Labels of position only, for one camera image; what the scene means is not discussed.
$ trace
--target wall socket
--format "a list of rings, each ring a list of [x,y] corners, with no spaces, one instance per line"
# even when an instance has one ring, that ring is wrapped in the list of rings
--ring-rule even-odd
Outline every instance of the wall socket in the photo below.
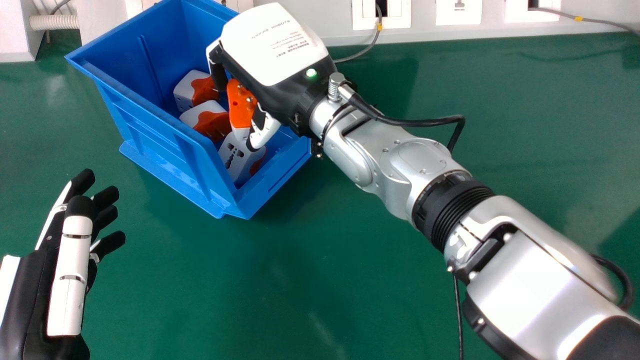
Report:
[[[561,0],[539,0],[538,7],[560,10]],[[505,0],[504,22],[550,22],[558,21],[560,16],[552,13],[529,11],[529,0]]]
[[[482,0],[436,0],[436,25],[480,25]]]
[[[382,18],[385,29],[411,27],[411,0],[382,0],[386,3],[387,16]],[[372,30],[376,28],[376,0],[351,0],[354,30]]]

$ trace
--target white wall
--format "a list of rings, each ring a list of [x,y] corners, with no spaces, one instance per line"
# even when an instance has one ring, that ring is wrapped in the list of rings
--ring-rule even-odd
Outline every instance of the white wall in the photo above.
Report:
[[[275,0],[254,0],[255,5]],[[278,0],[300,21],[308,24],[327,45],[364,44],[370,30],[351,29],[351,0]],[[640,0],[563,0],[562,10],[597,19],[629,22],[640,28]],[[435,26],[435,0],[412,1],[412,27],[385,29],[381,43],[452,40],[460,38],[517,37],[616,31],[600,24],[560,19],[559,22],[505,24],[504,0],[483,0],[483,22],[468,26]]]

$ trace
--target silver robotic arm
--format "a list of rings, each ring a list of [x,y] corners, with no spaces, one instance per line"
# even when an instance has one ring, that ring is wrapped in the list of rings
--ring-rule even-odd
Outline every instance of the silver robotic arm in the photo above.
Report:
[[[616,305],[595,260],[452,159],[462,122],[450,146],[405,131],[368,105],[318,36],[277,3],[233,18],[207,58],[217,85],[231,73],[274,119],[317,140],[359,188],[442,252],[443,267],[467,285],[465,318],[502,357],[638,357],[640,323]],[[445,119],[437,120],[431,125]]]

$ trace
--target gray cable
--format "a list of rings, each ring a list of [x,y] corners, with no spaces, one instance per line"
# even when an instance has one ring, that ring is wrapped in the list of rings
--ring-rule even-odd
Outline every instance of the gray cable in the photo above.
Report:
[[[371,42],[371,44],[367,45],[367,47],[365,47],[364,49],[362,49],[361,51],[351,55],[351,56],[347,56],[346,58],[340,58],[338,60],[334,60],[333,62],[338,64],[338,63],[344,63],[347,62],[349,60],[353,60],[355,58],[359,58],[362,55],[366,54],[367,52],[369,52],[369,50],[371,50],[373,48],[373,45],[376,45],[376,42],[378,41],[378,36],[380,36],[380,26],[382,25],[382,10],[380,9],[380,6],[378,4],[376,4],[376,11],[378,12],[378,23],[376,25],[376,34],[373,36],[373,41]]]
[[[630,26],[627,26],[627,25],[624,25],[624,24],[620,24],[619,22],[613,22],[613,21],[608,21],[608,20],[589,19],[587,17],[575,16],[575,15],[571,15],[569,13],[563,13],[563,12],[559,12],[557,10],[547,9],[547,8],[529,8],[529,11],[554,13],[556,15],[560,15],[560,16],[563,16],[563,17],[568,17],[569,19],[576,20],[578,22],[580,22],[580,21],[582,21],[582,22],[595,22],[597,24],[612,25],[612,26],[616,26],[617,28],[625,29],[628,32],[633,33],[636,36],[640,37],[640,31],[638,31],[638,30],[636,30],[634,28],[631,28]]]
[[[60,4],[57,4],[56,7],[51,10],[51,13],[49,13],[49,15],[54,15],[58,10],[60,10],[62,6],[65,6],[69,1],[71,0],[63,0]]]

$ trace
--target black ribbed joint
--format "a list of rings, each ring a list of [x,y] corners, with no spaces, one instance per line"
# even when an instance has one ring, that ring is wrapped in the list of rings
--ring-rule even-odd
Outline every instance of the black ribbed joint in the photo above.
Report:
[[[460,220],[485,199],[494,196],[483,183],[448,176],[425,189],[413,207],[413,223],[440,252]]]

